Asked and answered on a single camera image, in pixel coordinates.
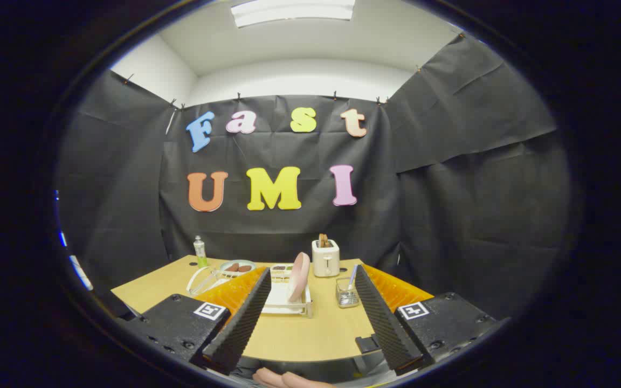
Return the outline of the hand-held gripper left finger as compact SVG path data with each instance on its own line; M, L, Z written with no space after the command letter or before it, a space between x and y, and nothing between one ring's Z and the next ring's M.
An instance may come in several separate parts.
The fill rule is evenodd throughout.
M271 272L259 267L196 298L172 294L125 327L155 351L228 374L249 343L271 291Z

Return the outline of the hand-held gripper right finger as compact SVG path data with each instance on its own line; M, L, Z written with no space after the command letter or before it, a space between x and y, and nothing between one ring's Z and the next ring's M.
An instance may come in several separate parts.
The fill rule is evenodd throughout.
M401 376L463 353L500 329L461 295L431 295L369 265L357 265L355 289L387 365Z

